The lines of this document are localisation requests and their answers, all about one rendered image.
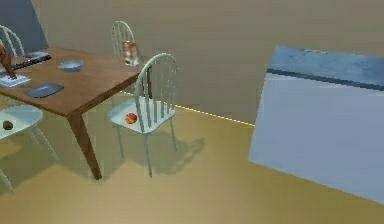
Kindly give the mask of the white spindle-back chair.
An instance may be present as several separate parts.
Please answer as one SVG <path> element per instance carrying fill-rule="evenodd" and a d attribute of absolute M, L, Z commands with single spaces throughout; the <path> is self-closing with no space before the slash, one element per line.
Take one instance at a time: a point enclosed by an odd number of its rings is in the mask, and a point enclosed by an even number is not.
<path fill-rule="evenodd" d="M 15 32 L 3 25 L 0 25 L 0 44 L 12 57 L 19 57 L 25 54 L 21 39 Z"/>
<path fill-rule="evenodd" d="M 143 137 L 149 176 L 152 166 L 148 147 L 148 135 L 169 121 L 174 150 L 177 150 L 173 117 L 178 88 L 179 68 L 174 56 L 160 53 L 148 60 L 134 84 L 133 97 L 114 107 L 109 113 L 110 121 L 117 126 L 120 154 L 124 156 L 120 128 L 138 133 Z M 135 113 L 137 121 L 128 124 L 125 116 Z"/>
<path fill-rule="evenodd" d="M 122 56 L 122 42 L 135 41 L 135 37 L 130 26 L 124 21 L 115 21 L 111 28 L 111 38 L 113 53 L 116 57 Z"/>
<path fill-rule="evenodd" d="M 39 128 L 38 124 L 43 119 L 43 111 L 31 105 L 11 106 L 0 111 L 0 141 L 18 133 L 26 131 L 33 142 L 41 147 L 34 132 L 40 136 L 47 148 L 50 150 L 53 158 L 59 160 L 54 148 Z M 4 130 L 3 122 L 10 121 L 13 123 L 12 130 Z"/>

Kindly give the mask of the clear red-patterned glass vase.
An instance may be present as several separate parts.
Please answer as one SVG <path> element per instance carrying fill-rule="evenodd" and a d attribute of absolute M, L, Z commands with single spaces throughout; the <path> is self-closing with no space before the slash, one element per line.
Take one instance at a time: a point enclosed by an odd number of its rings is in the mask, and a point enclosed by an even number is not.
<path fill-rule="evenodd" d="M 122 49 L 124 61 L 127 65 L 136 66 L 139 64 L 137 46 L 135 42 L 123 41 Z"/>

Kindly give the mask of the brown wooden table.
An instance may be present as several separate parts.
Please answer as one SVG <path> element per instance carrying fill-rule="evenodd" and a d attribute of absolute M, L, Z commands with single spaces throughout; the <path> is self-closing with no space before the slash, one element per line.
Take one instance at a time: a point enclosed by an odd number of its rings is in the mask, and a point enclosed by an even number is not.
<path fill-rule="evenodd" d="M 63 47 L 45 50 L 51 59 L 21 71 L 31 81 L 16 88 L 0 87 L 0 94 L 36 106 L 67 119 L 87 164 L 97 180 L 102 178 L 83 114 L 122 91 L 137 79 L 142 67 L 127 66 L 122 59 Z M 58 68 L 65 61 L 82 61 L 78 72 L 64 72 Z M 42 99 L 34 99 L 25 91 L 51 82 L 64 87 L 60 92 Z"/>

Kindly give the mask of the pale blue fridge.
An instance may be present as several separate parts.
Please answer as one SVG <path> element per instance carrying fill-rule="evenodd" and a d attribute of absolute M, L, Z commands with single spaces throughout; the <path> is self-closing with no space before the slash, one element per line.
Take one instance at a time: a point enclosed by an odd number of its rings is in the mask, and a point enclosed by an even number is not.
<path fill-rule="evenodd" d="M 384 56 L 276 47 L 248 159 L 384 205 Z"/>

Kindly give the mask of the grey-blue bowl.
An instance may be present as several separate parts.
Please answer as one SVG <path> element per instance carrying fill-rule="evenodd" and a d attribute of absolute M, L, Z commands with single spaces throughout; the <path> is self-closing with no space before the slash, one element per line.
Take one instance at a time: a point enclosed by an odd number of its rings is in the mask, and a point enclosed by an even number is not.
<path fill-rule="evenodd" d="M 58 68 L 64 72 L 78 72 L 82 69 L 82 61 L 65 61 L 59 64 Z"/>

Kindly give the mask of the dark grey flat plate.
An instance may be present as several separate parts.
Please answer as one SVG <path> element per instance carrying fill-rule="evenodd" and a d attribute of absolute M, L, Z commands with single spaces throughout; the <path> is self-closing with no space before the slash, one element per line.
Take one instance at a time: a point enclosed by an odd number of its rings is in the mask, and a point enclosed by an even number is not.
<path fill-rule="evenodd" d="M 56 83 L 44 83 L 37 87 L 26 90 L 25 94 L 31 98 L 45 98 L 54 95 L 63 89 L 64 87 L 62 85 Z"/>

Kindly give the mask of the black laptop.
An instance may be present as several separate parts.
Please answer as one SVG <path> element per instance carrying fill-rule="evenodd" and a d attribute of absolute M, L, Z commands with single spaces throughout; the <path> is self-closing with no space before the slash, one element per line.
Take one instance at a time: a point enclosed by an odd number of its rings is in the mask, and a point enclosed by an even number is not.
<path fill-rule="evenodd" d="M 11 65 L 11 67 L 13 68 L 14 71 L 16 71 L 16 70 L 26 68 L 26 67 L 34 65 L 34 64 L 38 64 L 38 63 L 50 60 L 50 59 L 51 59 L 51 56 L 49 54 L 45 54 L 41 57 L 35 57 L 35 58 L 28 59 L 25 62 L 13 64 L 13 65 Z M 6 73 L 6 69 L 0 68 L 0 74 L 5 74 L 5 73 Z"/>

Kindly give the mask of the pale blue book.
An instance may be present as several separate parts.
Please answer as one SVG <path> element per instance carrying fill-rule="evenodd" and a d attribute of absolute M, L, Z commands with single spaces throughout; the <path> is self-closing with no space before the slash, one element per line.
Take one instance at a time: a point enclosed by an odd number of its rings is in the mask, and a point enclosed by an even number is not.
<path fill-rule="evenodd" d="M 0 86 L 6 88 L 13 88 L 25 83 L 28 83 L 30 78 L 17 74 L 15 78 L 11 78 L 10 76 L 3 76 L 0 78 Z"/>

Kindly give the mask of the brown statue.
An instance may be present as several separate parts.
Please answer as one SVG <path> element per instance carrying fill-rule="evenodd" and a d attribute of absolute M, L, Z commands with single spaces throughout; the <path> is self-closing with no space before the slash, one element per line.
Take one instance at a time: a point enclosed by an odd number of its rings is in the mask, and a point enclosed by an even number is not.
<path fill-rule="evenodd" d="M 0 64 L 5 68 L 10 79 L 16 79 L 16 73 L 11 64 L 11 58 L 3 45 L 0 44 Z"/>

